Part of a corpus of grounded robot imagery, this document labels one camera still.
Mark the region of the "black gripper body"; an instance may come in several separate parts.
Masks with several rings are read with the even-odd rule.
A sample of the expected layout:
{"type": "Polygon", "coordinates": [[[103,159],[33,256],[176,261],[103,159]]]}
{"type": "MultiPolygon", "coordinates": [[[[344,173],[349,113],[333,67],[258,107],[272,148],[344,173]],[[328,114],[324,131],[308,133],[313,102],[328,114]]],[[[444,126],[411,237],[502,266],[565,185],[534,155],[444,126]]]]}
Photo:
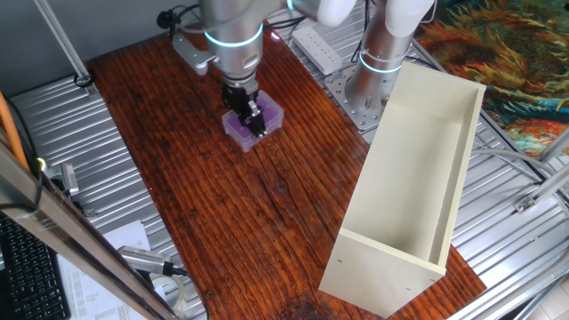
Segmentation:
{"type": "Polygon", "coordinates": [[[259,85],[257,82],[241,84],[224,84],[222,100],[225,105],[235,112],[258,112],[259,85]]]}

